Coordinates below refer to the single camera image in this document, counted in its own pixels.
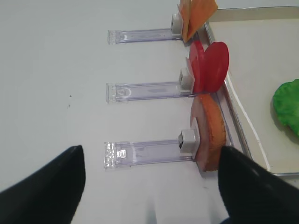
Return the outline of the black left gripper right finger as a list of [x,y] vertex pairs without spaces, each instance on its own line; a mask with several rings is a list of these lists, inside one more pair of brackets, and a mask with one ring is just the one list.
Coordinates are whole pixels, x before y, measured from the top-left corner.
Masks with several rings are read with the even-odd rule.
[[221,149],[218,187],[228,213],[225,224],[299,222],[299,190],[234,147]]

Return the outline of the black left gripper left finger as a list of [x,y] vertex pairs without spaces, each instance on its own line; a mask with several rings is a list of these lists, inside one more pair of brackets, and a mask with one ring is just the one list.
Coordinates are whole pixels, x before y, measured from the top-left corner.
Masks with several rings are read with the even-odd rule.
[[70,224],[85,188],[81,145],[72,146],[0,194],[2,224]]

